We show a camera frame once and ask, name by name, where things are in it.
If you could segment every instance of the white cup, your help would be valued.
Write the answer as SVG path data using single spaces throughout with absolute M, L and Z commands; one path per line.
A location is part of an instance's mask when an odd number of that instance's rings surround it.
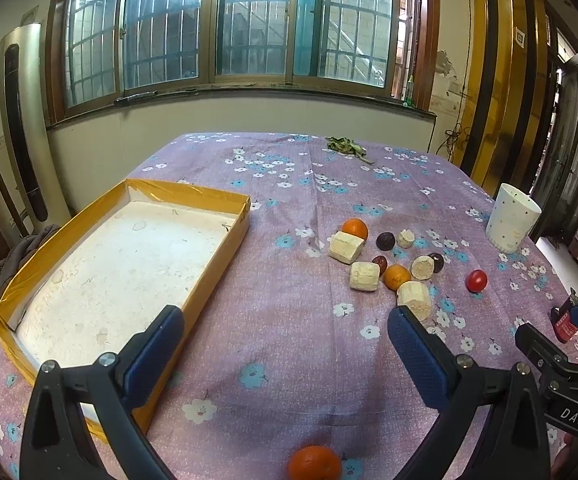
M 486 237 L 503 253 L 513 253 L 541 213 L 530 196 L 510 184 L 502 184 L 486 225 Z

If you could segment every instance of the orange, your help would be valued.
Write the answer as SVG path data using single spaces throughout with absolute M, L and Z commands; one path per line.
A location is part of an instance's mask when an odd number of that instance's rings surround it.
M 342 461 L 324 446 L 303 447 L 289 460 L 291 480 L 340 480 Z
M 349 218 L 346 222 L 342 224 L 340 230 L 343 233 L 348 233 L 358 238 L 366 240 L 369 237 L 369 228 L 359 218 Z
M 387 270 L 385 270 L 384 274 L 382 275 L 382 281 L 393 292 L 397 292 L 400 288 L 400 285 L 405 282 L 409 282 L 410 280 L 411 273 L 406 267 L 398 264 L 387 267 Z

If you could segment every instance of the cardboard box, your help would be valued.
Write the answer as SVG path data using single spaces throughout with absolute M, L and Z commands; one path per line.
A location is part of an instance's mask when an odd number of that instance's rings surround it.
M 90 204 L 20 269 L 0 301 L 0 344 L 34 384 L 40 365 L 62 368 L 119 352 L 166 304 L 184 313 L 184 337 L 147 403 L 146 433 L 185 339 L 248 229 L 248 196 L 127 179 Z M 106 440 L 92 406 L 91 432 Z

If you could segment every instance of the red cherry tomato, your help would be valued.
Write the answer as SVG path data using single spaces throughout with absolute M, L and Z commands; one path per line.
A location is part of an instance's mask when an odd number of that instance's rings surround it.
M 487 283 L 486 272 L 480 269 L 474 270 L 465 280 L 465 285 L 469 292 L 482 292 L 485 290 Z

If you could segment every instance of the purple tablecloth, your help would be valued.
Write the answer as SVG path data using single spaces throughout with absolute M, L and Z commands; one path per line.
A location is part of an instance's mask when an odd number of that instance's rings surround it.
M 484 229 L 493 201 L 433 155 L 367 145 L 369 165 L 326 148 L 323 138 L 283 134 L 179 137 L 131 176 L 190 182 L 251 196 L 251 228 L 190 338 L 148 437 L 173 473 L 193 480 L 286 478 L 286 463 L 310 444 L 344 456 L 344 478 L 391 479 L 434 422 L 386 333 L 395 305 L 349 289 L 349 267 L 326 256 L 347 218 L 370 238 L 360 259 L 389 263 L 443 253 L 427 282 L 435 307 L 424 322 L 454 353 L 510 368 L 522 359 L 516 327 L 530 321 L 550 338 L 547 313 L 566 291 L 529 240 L 501 254 Z M 377 250 L 383 231 L 407 228 L 409 250 Z M 465 276 L 484 269 L 481 294 Z M 564 346 L 578 362 L 578 336 Z M 0 461 L 18 474 L 31 387 L 0 349 Z M 452 469 L 464 468 L 485 413 Z M 552 451 L 562 434 L 549 430 Z M 98 443 L 110 472 L 122 473 Z

